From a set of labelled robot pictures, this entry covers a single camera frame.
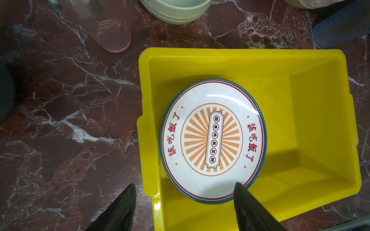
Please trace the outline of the blue textured plastic cup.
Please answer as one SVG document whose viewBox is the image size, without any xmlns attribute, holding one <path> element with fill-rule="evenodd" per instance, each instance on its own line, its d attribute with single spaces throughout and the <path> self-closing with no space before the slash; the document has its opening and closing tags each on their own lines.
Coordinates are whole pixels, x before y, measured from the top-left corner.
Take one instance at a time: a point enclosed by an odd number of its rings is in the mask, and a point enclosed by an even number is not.
<svg viewBox="0 0 370 231">
<path fill-rule="evenodd" d="M 370 2 L 357 0 L 318 23 L 312 31 L 314 45 L 328 49 L 370 33 Z"/>
</svg>

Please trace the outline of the pale green bowl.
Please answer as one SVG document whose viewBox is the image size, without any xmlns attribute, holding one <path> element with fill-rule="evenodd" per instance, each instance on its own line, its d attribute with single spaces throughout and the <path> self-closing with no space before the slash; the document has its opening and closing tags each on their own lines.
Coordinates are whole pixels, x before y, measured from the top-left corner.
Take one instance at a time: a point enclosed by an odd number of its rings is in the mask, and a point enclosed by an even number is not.
<svg viewBox="0 0 370 231">
<path fill-rule="evenodd" d="M 212 0 L 141 0 L 144 7 L 159 20 L 173 25 L 184 25 L 200 18 Z"/>
</svg>

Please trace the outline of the dark blue bowl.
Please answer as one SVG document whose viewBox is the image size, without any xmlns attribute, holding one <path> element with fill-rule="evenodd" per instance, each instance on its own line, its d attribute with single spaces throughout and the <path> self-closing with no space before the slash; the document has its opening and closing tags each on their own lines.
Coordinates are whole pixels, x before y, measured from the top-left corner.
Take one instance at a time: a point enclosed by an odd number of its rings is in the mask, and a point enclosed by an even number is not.
<svg viewBox="0 0 370 231">
<path fill-rule="evenodd" d="M 15 86 L 13 77 L 8 67 L 1 62 L 1 121 L 3 121 L 11 111 L 15 99 Z"/>
</svg>

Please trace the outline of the yellow plastic bin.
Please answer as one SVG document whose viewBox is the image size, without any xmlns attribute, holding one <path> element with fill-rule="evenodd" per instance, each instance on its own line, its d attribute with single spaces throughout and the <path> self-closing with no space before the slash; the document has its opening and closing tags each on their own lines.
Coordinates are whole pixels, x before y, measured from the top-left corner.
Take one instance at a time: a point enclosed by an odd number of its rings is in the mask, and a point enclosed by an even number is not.
<svg viewBox="0 0 370 231">
<path fill-rule="evenodd" d="M 159 145 L 162 116 L 186 87 L 231 81 L 262 111 L 267 154 L 246 188 L 283 221 L 357 194 L 361 175 L 353 97 L 339 50 L 148 48 L 139 57 L 143 114 L 137 122 L 144 193 L 157 231 L 236 231 L 234 198 L 209 205 L 168 178 Z"/>
</svg>

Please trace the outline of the white plate orange sunburst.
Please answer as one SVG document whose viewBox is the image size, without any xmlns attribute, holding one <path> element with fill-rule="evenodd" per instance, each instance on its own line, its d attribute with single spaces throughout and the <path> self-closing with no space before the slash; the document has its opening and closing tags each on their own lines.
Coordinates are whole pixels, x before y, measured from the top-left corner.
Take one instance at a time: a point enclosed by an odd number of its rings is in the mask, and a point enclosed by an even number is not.
<svg viewBox="0 0 370 231">
<path fill-rule="evenodd" d="M 267 154 L 267 128 L 258 104 L 241 86 L 198 81 L 167 106 L 159 131 L 163 167 L 173 185 L 203 204 L 231 201 L 236 183 L 249 188 Z"/>
</svg>

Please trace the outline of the lilac bowl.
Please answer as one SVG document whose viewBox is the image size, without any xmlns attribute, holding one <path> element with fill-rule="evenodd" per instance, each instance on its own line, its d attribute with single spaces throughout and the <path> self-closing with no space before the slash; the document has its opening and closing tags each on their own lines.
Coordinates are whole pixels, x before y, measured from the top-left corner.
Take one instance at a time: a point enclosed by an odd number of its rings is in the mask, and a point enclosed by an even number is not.
<svg viewBox="0 0 370 231">
<path fill-rule="evenodd" d="M 318 9 L 343 2 L 344 0 L 284 0 L 284 1 L 289 5 L 300 9 Z"/>
</svg>

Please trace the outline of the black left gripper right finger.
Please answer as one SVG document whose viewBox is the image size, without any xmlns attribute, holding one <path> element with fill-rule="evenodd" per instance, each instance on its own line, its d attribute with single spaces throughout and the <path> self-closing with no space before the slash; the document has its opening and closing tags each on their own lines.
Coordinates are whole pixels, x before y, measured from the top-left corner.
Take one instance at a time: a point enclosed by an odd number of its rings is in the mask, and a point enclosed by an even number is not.
<svg viewBox="0 0 370 231">
<path fill-rule="evenodd" d="M 234 207 L 240 231 L 286 230 L 239 182 L 234 188 Z"/>
</svg>

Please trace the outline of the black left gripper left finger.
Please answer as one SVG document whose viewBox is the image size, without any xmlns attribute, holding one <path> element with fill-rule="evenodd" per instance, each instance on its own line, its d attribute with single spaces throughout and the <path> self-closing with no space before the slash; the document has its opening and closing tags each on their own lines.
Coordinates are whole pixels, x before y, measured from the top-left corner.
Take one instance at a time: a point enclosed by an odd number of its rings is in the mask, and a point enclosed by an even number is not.
<svg viewBox="0 0 370 231">
<path fill-rule="evenodd" d="M 131 183 L 86 231 L 130 231 L 136 206 L 136 189 Z"/>
</svg>

